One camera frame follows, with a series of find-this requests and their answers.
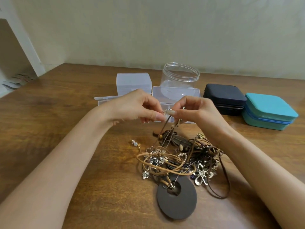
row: navy jewelry case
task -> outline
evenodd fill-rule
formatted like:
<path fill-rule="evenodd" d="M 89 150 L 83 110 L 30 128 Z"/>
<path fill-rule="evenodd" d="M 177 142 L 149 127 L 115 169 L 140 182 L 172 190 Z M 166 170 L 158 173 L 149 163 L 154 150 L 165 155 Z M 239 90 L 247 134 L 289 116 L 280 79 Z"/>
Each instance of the navy jewelry case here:
<path fill-rule="evenodd" d="M 204 98 L 209 98 L 222 115 L 238 116 L 242 113 L 247 98 L 232 85 L 207 84 Z"/>

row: jewelry pile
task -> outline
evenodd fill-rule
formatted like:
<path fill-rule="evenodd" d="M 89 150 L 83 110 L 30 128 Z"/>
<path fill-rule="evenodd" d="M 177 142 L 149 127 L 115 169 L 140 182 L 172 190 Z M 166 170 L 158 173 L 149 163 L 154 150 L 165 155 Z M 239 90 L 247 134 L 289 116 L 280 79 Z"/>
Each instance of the jewelry pile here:
<path fill-rule="evenodd" d="M 196 190 L 186 176 L 190 176 L 196 186 L 203 184 L 208 187 L 209 193 L 219 199 L 228 196 L 230 181 L 221 161 L 222 150 L 213 146 L 203 133 L 198 133 L 195 138 L 189 140 L 177 135 L 175 129 L 178 127 L 179 121 L 170 130 L 163 131 L 168 120 L 159 134 L 153 133 L 157 140 L 144 153 L 141 153 L 140 144 L 134 140 L 132 143 L 134 146 L 138 146 L 140 151 L 136 159 L 142 164 L 143 179 L 150 177 L 159 184 L 157 200 L 160 208 L 171 218 L 182 219 L 192 214 L 197 202 Z M 167 149 L 169 145 L 173 147 L 171 152 Z M 216 193 L 210 186 L 210 179 L 216 175 L 219 164 L 223 167 L 228 183 L 228 191 L 224 196 Z M 180 194 L 182 190 L 185 190 L 187 195 L 182 196 Z M 168 197 L 169 193 L 179 197 L 180 202 L 173 202 L 173 198 Z M 190 200 L 190 195 L 195 196 L 193 201 Z M 173 204 L 181 204 L 184 208 L 185 205 L 188 205 L 189 208 L 173 213 L 175 212 L 174 207 L 169 207 Z"/>

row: wall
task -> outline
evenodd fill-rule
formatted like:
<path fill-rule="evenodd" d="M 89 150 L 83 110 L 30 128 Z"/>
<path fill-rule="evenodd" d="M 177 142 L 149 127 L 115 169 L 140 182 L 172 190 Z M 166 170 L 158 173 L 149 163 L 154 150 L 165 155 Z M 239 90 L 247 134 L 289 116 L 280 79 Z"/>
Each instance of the wall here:
<path fill-rule="evenodd" d="M 46 70 L 63 63 L 305 79 L 305 0 L 13 0 Z"/>
<path fill-rule="evenodd" d="M 31 64 L 5 19 L 0 19 L 0 97 L 6 89 L 2 82 L 28 70 Z"/>

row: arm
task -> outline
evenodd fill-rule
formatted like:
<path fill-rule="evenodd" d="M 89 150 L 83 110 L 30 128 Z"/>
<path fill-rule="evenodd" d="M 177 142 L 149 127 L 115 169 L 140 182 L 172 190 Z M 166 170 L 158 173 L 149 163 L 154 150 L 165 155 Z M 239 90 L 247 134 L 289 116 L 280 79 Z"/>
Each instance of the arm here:
<path fill-rule="evenodd" d="M 91 110 L 0 205 L 1 228 L 61 228 L 74 190 L 107 130 L 119 121 L 164 120 L 136 90 Z"/>
<path fill-rule="evenodd" d="M 281 227 L 305 228 L 304 183 L 230 127 L 210 99 L 186 96 L 173 110 L 175 119 L 195 122 L 228 155 Z"/>

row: wooden tabletop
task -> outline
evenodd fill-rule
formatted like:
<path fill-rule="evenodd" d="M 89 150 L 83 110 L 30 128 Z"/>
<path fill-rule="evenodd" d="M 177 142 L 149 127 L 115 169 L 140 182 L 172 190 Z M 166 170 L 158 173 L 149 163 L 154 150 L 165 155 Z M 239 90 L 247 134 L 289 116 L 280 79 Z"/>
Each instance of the wooden tabletop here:
<path fill-rule="evenodd" d="M 47 156 L 93 107 L 96 96 L 114 96 L 116 74 L 148 72 L 153 86 L 162 71 L 63 64 L 0 99 L 0 201 Z M 247 125 L 242 117 L 224 116 L 238 132 L 285 169 L 305 182 L 305 81 L 276 78 L 200 75 L 201 94 L 207 83 L 237 86 L 283 98 L 299 114 L 284 131 Z M 225 200 L 196 187 L 197 206 L 185 220 L 163 215 L 156 202 L 157 185 L 143 180 L 130 138 L 151 146 L 161 123 L 139 121 L 112 127 L 101 140 L 72 197 L 63 228 L 278 228 L 278 224 L 232 162 L 224 157 L 232 190 Z M 185 130 L 196 133 L 196 125 Z M 221 169 L 212 178 L 225 188 Z"/>

